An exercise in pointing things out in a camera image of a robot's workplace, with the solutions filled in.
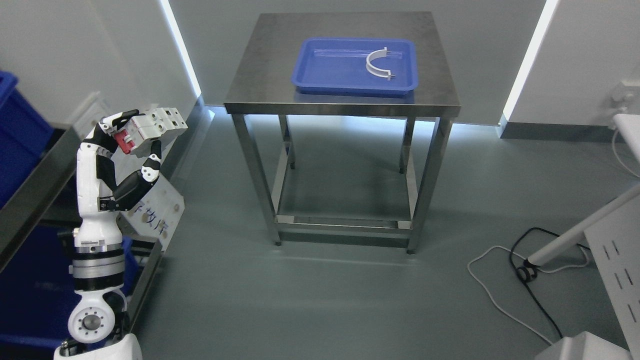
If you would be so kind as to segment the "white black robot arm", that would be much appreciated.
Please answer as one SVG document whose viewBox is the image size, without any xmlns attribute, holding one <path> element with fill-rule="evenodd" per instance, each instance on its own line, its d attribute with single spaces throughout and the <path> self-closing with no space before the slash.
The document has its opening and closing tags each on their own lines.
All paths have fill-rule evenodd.
<svg viewBox="0 0 640 360">
<path fill-rule="evenodd" d="M 80 296 L 67 321 L 67 337 L 55 360 L 141 360 L 122 292 L 126 256 L 122 244 L 76 247 L 71 258 L 74 292 Z"/>
</svg>

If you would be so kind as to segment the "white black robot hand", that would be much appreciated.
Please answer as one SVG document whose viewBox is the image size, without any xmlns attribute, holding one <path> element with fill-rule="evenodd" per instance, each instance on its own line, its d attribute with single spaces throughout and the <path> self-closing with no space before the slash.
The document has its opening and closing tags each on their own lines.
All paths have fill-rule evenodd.
<svg viewBox="0 0 640 360">
<path fill-rule="evenodd" d="M 74 237 L 78 253 L 108 252 L 122 243 L 116 218 L 128 211 L 158 182 L 162 142 L 154 140 L 144 164 L 117 184 L 112 156 L 119 148 L 115 135 L 140 111 L 117 112 L 101 118 L 77 150 L 77 206 L 82 219 Z"/>
</svg>

